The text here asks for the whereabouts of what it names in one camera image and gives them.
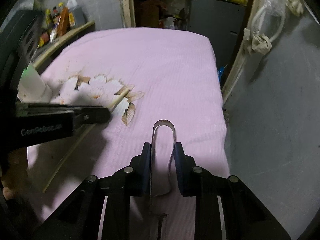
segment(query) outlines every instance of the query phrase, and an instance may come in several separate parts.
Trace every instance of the brown leaf print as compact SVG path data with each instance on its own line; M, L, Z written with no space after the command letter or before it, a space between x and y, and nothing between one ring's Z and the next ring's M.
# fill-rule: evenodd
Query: brown leaf print
M81 75L78 75L77 86L80 86L82 82L89 84L90 79L91 79L90 77L83 77Z
M130 91L126 98L128 99L128 102L131 103L135 100L138 100L140 98L142 98L146 93L142 92L142 91L137 91L137 92L132 92Z
M128 126L129 123L131 122L131 120L132 120L132 118L133 118L133 116L134 116L135 111L136 111L136 107L134 106L134 104L133 104L133 103L129 103L128 109L126 109L126 110L124 111L124 115L123 115L122 118L121 118L121 119L122 119L122 122L123 122L126 126Z
M124 85L118 92L115 93L115 95L120 95L125 89L132 90L135 87L135 85Z

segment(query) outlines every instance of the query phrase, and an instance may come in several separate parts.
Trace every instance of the mattress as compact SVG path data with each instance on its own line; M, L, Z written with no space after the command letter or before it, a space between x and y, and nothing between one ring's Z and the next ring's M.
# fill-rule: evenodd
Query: mattress
M113 175L141 154L160 119L172 122L185 154L213 175L227 177L224 152L226 125L215 56L209 40L175 30L127 28L89 33L65 48L42 74L53 91L53 102L108 105L121 89L131 92L113 112L109 124L99 124L81 141L47 191L55 166L79 136L28 148L28 197L45 220L89 175ZM169 188L167 165L172 131L156 135L153 194ZM195 197L182 197L174 163L172 192L155 201L167 214L166 239L193 239ZM139 199L131 199L130 239L148 239L150 219Z

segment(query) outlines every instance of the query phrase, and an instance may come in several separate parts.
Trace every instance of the metal bolt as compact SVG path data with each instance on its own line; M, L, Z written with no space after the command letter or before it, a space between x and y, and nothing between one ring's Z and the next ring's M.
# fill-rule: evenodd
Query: metal bolt
M96 179L97 179L97 176L90 175L90 176L88 176L85 180L86 180L87 182L94 182Z
M233 183L237 183L239 181L239 178L237 176L232 175L229 177L229 180Z
M125 168L123 169L123 171L124 171L125 173L131 173L131 172L133 172L133 168L132 168L131 166L127 166L127 167L125 167Z
M199 167L199 166L194 166L192 168L192 171L195 172L195 173L201 173L202 172L202 168Z

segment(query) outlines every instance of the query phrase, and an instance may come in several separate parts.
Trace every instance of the bottle label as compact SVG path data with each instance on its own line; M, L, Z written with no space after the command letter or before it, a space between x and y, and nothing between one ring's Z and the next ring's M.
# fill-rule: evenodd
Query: bottle label
M69 23L70 27L74 27L76 25L75 18L73 17L73 13L69 13Z

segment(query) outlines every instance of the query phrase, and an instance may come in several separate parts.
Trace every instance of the pink bedsheet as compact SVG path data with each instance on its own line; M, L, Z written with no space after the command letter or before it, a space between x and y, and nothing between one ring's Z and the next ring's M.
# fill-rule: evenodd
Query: pink bedsheet
M105 75L145 95L134 101L135 114L128 126L120 116L106 125L96 125L60 169L45 194L39 193L55 165L75 137L28 148L29 177L34 185L31 204L43 220L88 175L112 175L129 165L151 142L156 121L175 125L177 141L187 155L212 174L227 177L224 152L226 125L215 56L209 40L195 33L133 28L99 31L74 42L52 62L42 78L59 92L70 76ZM154 193L168 188L166 170L172 151L172 132L160 127L156 138ZM195 198L180 196L174 164L170 197L157 201L156 209L167 217L166 239L193 239ZM148 239L148 219L138 203L131 203L131 239Z

